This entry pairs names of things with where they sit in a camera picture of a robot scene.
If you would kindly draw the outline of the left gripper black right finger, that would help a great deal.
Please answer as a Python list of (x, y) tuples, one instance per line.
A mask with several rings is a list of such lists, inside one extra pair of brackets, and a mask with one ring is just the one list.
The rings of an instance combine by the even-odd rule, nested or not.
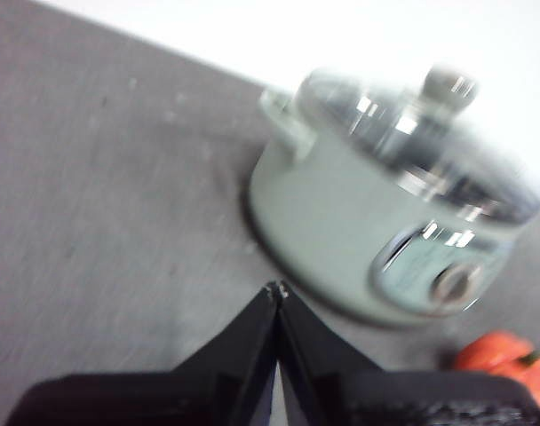
[(290, 421), (303, 425), (540, 425), (522, 384), (458, 371), (388, 371), (279, 286), (278, 360)]

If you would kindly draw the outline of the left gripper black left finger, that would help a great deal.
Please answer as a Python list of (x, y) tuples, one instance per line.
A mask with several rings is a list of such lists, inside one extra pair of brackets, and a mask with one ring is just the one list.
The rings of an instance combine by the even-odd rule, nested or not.
[(267, 424), (274, 385), (275, 317), (264, 286), (203, 347), (171, 370), (65, 375), (30, 387), (10, 425)]

